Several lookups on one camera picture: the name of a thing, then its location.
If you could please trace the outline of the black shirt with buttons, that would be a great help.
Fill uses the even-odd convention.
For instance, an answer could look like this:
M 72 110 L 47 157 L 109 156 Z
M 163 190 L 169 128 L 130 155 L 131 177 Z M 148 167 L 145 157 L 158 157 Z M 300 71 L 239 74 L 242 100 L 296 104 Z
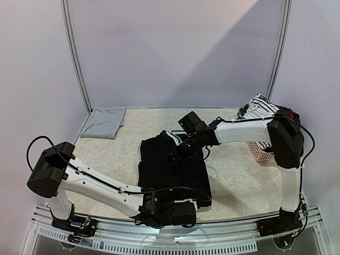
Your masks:
M 141 141 L 138 186 L 144 191 L 173 188 L 174 200 L 195 199 L 198 207 L 209 207 L 211 189 L 202 149 L 184 161 L 171 162 L 175 142 L 166 133 Z

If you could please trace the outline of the grey tank top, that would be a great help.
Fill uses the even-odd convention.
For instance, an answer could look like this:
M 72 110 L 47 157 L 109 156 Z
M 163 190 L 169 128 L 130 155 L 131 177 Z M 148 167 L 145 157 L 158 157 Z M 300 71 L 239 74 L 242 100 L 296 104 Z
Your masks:
M 115 139 L 124 126 L 125 107 L 94 108 L 79 133 L 81 138 Z

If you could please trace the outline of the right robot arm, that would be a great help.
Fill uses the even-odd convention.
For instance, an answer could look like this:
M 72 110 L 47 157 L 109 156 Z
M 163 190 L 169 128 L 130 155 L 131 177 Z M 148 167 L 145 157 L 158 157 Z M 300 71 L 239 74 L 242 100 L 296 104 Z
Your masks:
M 297 122 L 280 111 L 272 116 L 242 120 L 217 117 L 206 124 L 195 112 L 189 112 L 179 124 L 188 138 L 173 145 L 170 154 L 175 162 L 190 158 L 206 146 L 250 141 L 270 145 L 282 174 L 282 204 L 275 227 L 285 232 L 294 225 L 301 207 L 304 151 L 304 136 Z

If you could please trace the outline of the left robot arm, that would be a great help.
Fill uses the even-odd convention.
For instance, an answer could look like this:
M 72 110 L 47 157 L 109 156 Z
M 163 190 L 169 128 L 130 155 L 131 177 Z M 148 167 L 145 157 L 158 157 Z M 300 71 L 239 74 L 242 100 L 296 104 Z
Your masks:
M 136 225 L 153 228 L 196 224 L 196 206 L 192 198 L 174 199 L 175 188 L 142 191 L 138 186 L 105 177 L 73 154 L 75 146 L 69 142 L 45 149 L 27 181 L 27 187 L 48 200 L 55 220 L 68 231 L 79 226 L 74 204 L 67 191 L 96 200 L 128 216 Z

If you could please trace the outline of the pink perforated laundry basket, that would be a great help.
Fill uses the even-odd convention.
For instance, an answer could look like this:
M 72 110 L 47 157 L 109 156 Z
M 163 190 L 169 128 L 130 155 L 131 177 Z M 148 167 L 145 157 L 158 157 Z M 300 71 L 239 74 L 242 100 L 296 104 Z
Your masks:
M 247 144 L 256 160 L 256 162 L 264 162 L 274 160 L 271 144 L 261 141 L 247 141 Z

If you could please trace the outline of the white striped garment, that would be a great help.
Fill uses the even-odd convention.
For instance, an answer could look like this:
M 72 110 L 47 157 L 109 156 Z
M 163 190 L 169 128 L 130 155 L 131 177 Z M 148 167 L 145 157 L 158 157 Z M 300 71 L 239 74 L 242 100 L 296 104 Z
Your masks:
M 270 117 L 278 111 L 279 108 L 276 105 L 271 103 L 265 96 L 259 93 L 254 98 L 250 99 L 249 107 L 244 114 L 244 118 L 254 119 Z

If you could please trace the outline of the colourful patterned garment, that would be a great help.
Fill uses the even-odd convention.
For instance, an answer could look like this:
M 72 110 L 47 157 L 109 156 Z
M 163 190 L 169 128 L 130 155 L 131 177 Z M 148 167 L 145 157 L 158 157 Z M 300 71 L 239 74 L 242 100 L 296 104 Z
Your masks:
M 299 116 L 299 114 L 295 113 L 295 112 L 292 111 L 290 108 L 286 108 L 286 107 L 278 106 L 278 105 L 276 105 L 276 106 L 279 108 L 279 111 L 284 111 L 284 112 L 286 112 L 286 113 L 288 114 L 288 116 L 289 116 L 292 120 L 296 121 L 297 123 L 300 123 L 300 116 Z M 243 106 L 239 109 L 239 111 L 238 111 L 238 113 L 237 113 L 237 115 L 236 115 L 236 119 L 237 119 L 237 120 L 245 119 L 245 118 L 244 118 L 244 114 L 246 113 L 246 110 L 248 109 L 248 107 L 249 107 L 249 103 L 243 105 Z

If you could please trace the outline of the aluminium front rail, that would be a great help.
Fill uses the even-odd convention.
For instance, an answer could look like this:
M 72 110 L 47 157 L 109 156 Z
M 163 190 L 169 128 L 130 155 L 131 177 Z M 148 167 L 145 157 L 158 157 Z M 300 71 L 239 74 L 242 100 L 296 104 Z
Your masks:
M 93 237 L 72 243 L 69 232 L 52 227 L 49 209 L 37 206 L 23 254 L 332 254 L 317 207 L 309 209 L 307 222 L 295 240 L 284 241 L 261 236 L 255 218 L 162 229 L 99 218 Z

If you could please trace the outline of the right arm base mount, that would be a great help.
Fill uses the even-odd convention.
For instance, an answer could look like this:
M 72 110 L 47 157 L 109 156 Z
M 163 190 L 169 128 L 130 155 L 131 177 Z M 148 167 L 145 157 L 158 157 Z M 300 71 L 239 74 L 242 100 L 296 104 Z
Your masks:
M 294 239 L 305 230 L 307 223 L 308 217 L 303 224 L 299 217 L 277 216 L 256 221 L 256 227 L 261 237 L 280 235 Z

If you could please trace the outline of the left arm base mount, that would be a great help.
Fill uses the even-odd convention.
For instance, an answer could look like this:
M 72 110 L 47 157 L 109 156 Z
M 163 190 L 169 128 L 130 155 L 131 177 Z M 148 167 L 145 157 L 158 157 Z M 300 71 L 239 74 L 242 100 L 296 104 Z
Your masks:
M 72 232 L 74 236 L 93 237 L 97 230 L 98 220 L 90 216 L 81 217 L 71 215 L 66 220 L 61 220 L 53 217 L 52 227 L 64 231 Z

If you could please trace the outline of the right aluminium corner post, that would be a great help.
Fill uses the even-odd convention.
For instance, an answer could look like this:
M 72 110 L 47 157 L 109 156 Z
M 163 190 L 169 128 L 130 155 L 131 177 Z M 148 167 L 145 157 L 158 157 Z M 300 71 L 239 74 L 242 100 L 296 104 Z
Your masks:
M 290 14 L 291 14 L 291 8 L 292 8 L 292 1 L 286 0 L 284 1 L 284 10 L 282 15 L 282 21 L 280 24 L 280 30 L 279 30 L 279 36 L 278 36 L 278 43 L 276 47 L 276 53 L 275 53 L 275 59 L 274 59 L 274 65 L 270 76 L 269 85 L 266 91 L 266 98 L 271 99 L 271 96 L 274 91 L 275 82 L 278 76 L 279 67 L 281 64 L 286 37 L 287 37 L 287 31 L 290 21 Z

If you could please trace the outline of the aluminium corner post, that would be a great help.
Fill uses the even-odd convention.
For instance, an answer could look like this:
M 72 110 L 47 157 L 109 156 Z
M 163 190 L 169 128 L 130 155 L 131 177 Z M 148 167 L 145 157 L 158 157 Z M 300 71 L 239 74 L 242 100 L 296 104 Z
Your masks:
M 275 53 L 275 59 L 274 59 L 274 65 L 270 76 L 269 85 L 266 91 L 266 98 L 271 99 L 271 96 L 274 91 L 275 82 L 278 76 L 279 67 L 281 64 L 286 37 L 287 37 L 287 31 L 290 21 L 290 14 L 291 14 L 291 8 L 292 8 L 292 1 L 286 0 L 284 1 L 284 10 L 282 15 L 282 21 L 280 24 L 280 30 L 279 30 L 279 36 L 278 36 L 278 43 L 276 47 L 276 53 Z
M 92 109 L 88 89 L 86 87 L 85 79 L 82 73 L 78 49 L 77 49 L 76 42 L 75 42 L 69 1 L 61 0 L 61 9 L 63 13 L 66 38 L 67 38 L 67 42 L 69 45 L 69 50 L 70 50 L 72 64 L 74 67 L 75 76 L 78 82 L 78 86 L 80 89 L 80 94 L 83 99 L 84 106 L 86 108 L 87 113 L 90 114 L 93 111 L 93 109 Z

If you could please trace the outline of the left aluminium corner post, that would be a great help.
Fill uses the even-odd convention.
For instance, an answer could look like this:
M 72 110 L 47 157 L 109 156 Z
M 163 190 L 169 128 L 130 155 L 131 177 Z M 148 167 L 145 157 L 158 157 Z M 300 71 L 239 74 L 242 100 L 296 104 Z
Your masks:
M 80 94 L 83 99 L 84 106 L 86 108 L 87 113 L 90 114 L 93 111 L 93 109 L 92 109 L 88 89 L 86 87 L 85 79 L 82 73 L 78 49 L 77 49 L 76 42 L 75 42 L 69 1 L 61 0 L 61 9 L 63 13 L 66 38 L 67 38 L 67 42 L 69 45 L 69 50 L 70 50 L 72 64 L 74 67 L 75 76 L 78 82 L 78 86 L 80 89 Z

